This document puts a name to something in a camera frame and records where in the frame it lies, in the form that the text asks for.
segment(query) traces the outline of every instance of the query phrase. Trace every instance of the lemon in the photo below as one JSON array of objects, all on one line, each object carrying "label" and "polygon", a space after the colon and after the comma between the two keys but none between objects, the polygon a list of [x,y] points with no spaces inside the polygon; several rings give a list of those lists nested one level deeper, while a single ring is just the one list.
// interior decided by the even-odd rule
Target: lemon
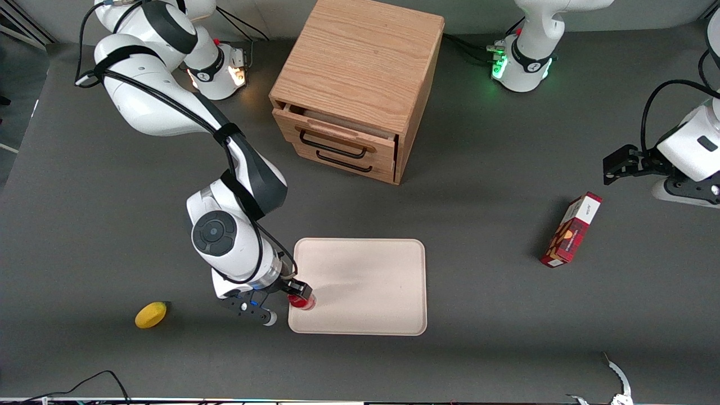
[{"label": "lemon", "polygon": [[135,316],[135,325],[140,329],[152,328],[165,318],[168,306],[164,302],[149,303]]}]

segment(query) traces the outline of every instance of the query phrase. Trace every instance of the black strap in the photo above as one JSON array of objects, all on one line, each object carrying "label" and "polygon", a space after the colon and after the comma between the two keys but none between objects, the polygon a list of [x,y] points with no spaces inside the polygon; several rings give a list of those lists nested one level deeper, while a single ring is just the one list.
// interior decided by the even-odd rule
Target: black strap
[{"label": "black strap", "polygon": [[243,206],[245,214],[251,219],[251,221],[257,221],[265,216],[265,213],[260,209],[258,202],[255,201],[255,197],[245,188],[236,178],[235,175],[228,169],[220,176],[220,181],[233,192],[238,198],[240,205]]},{"label": "black strap", "polygon": [[139,55],[139,54],[146,54],[146,55],[152,55],[155,56],[157,59],[160,59],[160,56],[152,49],[142,46],[142,45],[128,45],[123,46],[121,48],[118,48],[116,50],[113,50],[111,53],[109,53],[105,59],[98,62],[95,65],[95,69],[93,69],[93,74],[95,77],[100,79],[103,74],[105,74],[105,71],[112,65],[124,61],[125,59],[128,59],[131,55]]},{"label": "black strap", "polygon": [[237,125],[227,123],[220,127],[219,130],[216,130],[215,133],[212,134],[212,137],[215,139],[215,142],[220,144],[220,146],[225,146],[228,143],[228,138],[236,133],[243,135],[243,131],[241,131]]},{"label": "black strap", "polygon": [[217,48],[217,57],[212,65],[204,69],[188,68],[187,70],[200,81],[211,81],[215,78],[215,74],[225,67],[225,53],[222,49]]},{"label": "black strap", "polygon": [[533,59],[533,58],[529,58],[529,57],[523,55],[523,53],[520,52],[520,48],[518,48],[518,38],[516,38],[513,41],[513,44],[510,47],[510,51],[512,52],[515,60],[518,61],[518,63],[520,63],[523,66],[523,70],[526,73],[535,73],[535,72],[539,71],[540,68],[545,66],[547,61],[549,61],[550,58],[552,57],[552,54],[551,54],[542,59]]}]

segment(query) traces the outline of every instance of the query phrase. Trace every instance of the beige tray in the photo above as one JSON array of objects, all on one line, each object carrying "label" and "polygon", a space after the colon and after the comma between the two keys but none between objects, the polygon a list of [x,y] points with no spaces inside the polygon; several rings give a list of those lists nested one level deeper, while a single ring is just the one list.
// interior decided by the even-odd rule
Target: beige tray
[{"label": "beige tray", "polygon": [[315,307],[290,306],[297,333],[418,336],[427,327],[425,247],[415,239],[301,239],[298,279]]}]

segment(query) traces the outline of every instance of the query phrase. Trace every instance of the wooden drawer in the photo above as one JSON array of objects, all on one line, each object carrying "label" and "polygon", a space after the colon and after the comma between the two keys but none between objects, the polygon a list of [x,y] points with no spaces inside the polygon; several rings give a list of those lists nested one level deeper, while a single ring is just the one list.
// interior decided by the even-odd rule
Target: wooden drawer
[{"label": "wooden drawer", "polygon": [[345,128],[286,107],[273,116],[300,156],[348,172],[394,183],[395,139]]}]

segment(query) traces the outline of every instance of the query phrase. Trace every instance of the black drawer handle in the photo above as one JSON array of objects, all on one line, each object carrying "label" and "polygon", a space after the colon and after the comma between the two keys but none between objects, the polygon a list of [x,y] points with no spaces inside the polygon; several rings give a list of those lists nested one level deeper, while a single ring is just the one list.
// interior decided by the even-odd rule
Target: black drawer handle
[{"label": "black drawer handle", "polygon": [[321,143],[308,141],[305,139],[305,130],[300,130],[300,142],[304,143],[305,145],[312,146],[313,148],[323,149],[324,151],[337,153],[338,155],[346,156],[353,159],[362,159],[363,156],[365,156],[365,152],[367,152],[367,148],[362,148],[362,152],[358,154],[345,152],[341,149],[333,148],[332,146],[323,145]]},{"label": "black drawer handle", "polygon": [[315,151],[315,155],[320,160],[329,161],[330,163],[334,163],[334,164],[339,164],[342,167],[347,167],[348,169],[357,170],[358,172],[369,173],[372,170],[372,166],[367,167],[367,168],[359,167],[359,166],[355,166],[353,164],[345,163],[344,161],[339,161],[339,160],[335,160],[332,158],[328,158],[327,156],[321,155],[320,151]]}]

